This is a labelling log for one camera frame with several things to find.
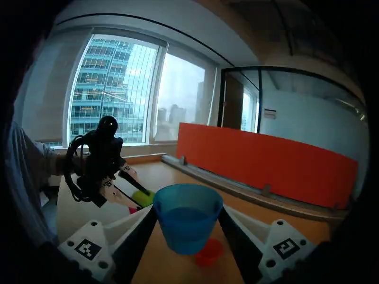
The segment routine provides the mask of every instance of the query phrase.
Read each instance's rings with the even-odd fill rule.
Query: wooden desk
[[[212,266],[199,267],[194,256],[179,255],[168,248],[157,222],[131,283],[244,283],[218,222],[211,238],[222,243],[224,253]]]
[[[136,169],[141,184],[155,192],[165,186],[178,183],[205,185],[159,161],[135,164],[133,168]],[[117,183],[119,186],[125,185],[123,189],[126,191],[133,190],[127,182],[123,183],[117,179]],[[286,215],[241,200],[223,191],[217,191],[226,205],[257,220],[271,224],[276,219],[284,219],[316,245],[329,240],[329,226],[326,222]],[[91,219],[97,219],[104,225],[114,222],[126,216],[126,210],[126,207],[109,202],[101,208],[92,203],[77,203],[73,200],[63,179],[58,196],[58,238],[61,242],[66,240]],[[242,283],[238,267],[218,223],[211,237],[223,243],[224,255],[213,266],[199,268],[194,263],[193,257],[177,255],[169,250],[157,223],[132,283]]]

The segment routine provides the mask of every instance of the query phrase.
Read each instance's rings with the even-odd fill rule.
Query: window frame
[[[164,65],[164,59],[166,54],[168,53],[168,48],[170,46],[171,41],[162,40],[150,35],[145,35],[143,33],[134,32],[131,30],[123,30],[123,29],[115,29],[115,28],[105,28],[105,27],[95,27],[92,29],[92,31],[89,34],[87,44],[85,45],[85,48],[82,50],[82,53],[80,56],[78,56],[77,61],[73,65],[73,72],[75,71],[75,75],[72,80],[68,83],[68,88],[71,90],[69,91],[70,96],[66,98],[68,100],[67,108],[65,108],[63,112],[63,124],[65,125],[65,128],[63,128],[63,139],[62,139],[62,148],[67,148],[70,143],[70,137],[71,137],[71,109],[72,109],[72,102],[74,99],[74,92],[75,92],[75,84],[77,82],[77,79],[80,75],[81,68],[84,68],[83,62],[85,60],[85,56],[87,54],[87,50],[90,48],[90,44],[93,40],[93,38],[96,35],[100,35],[102,39],[106,39],[108,36],[110,40],[114,40],[115,37],[123,37],[128,38],[131,40],[135,40],[136,42],[144,42],[144,46],[149,47],[149,44],[153,44],[155,46],[158,46],[157,55],[155,58],[155,66],[152,73],[151,78],[151,85],[149,88],[149,95],[148,99],[145,102],[145,112],[144,112],[144,123],[143,123],[143,135],[144,135],[144,141],[145,142],[125,142],[123,143],[124,146],[144,146],[144,145],[169,145],[169,144],[177,144],[177,140],[170,140],[170,141],[155,141],[153,136],[153,130],[154,130],[154,123],[157,116],[157,107],[158,107],[158,96],[159,96],[159,88],[162,78],[162,71],[163,71],[163,65]],[[218,72],[217,70],[220,68],[219,64],[214,62],[212,59],[206,57],[204,54],[198,52],[197,50],[193,50],[187,46],[184,46],[182,44],[178,44],[175,41],[172,41],[172,44],[174,45],[175,49],[182,49],[184,53],[188,52],[191,55],[194,56],[196,60],[204,61],[206,64],[214,64],[216,68],[215,77],[214,77],[214,86],[213,86],[213,94],[211,99],[211,109],[210,112],[212,112],[212,106],[215,100],[215,90],[216,90],[216,84],[217,84],[217,77]]]

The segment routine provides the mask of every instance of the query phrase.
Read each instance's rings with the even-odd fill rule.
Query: skyscraper
[[[123,37],[95,35],[74,85],[70,141],[97,128],[99,120],[117,119],[116,136],[124,142],[144,142],[144,117],[156,48]]]

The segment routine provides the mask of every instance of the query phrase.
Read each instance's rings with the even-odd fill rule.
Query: window
[[[139,38],[146,41],[92,36],[72,87],[68,143],[107,115],[124,143],[174,142],[181,122],[208,124],[217,66],[195,51]]]
[[[181,122],[208,124],[216,66],[170,45],[159,86],[154,140],[178,139]]]
[[[158,49],[158,45],[127,37],[92,37],[73,86],[70,141],[96,129],[102,117],[111,115],[117,119],[117,134],[125,143],[145,142]]]
[[[257,96],[252,94],[248,88],[244,88],[241,130],[248,132],[257,132],[258,109],[259,103]]]

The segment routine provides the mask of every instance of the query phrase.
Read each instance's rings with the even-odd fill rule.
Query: glass wall
[[[94,35],[74,84],[70,141],[97,128],[100,118],[117,119],[124,143],[145,142],[147,103],[158,46],[140,40]]]
[[[154,140],[176,141],[179,124],[208,124],[216,66],[200,55],[170,45],[159,86]]]

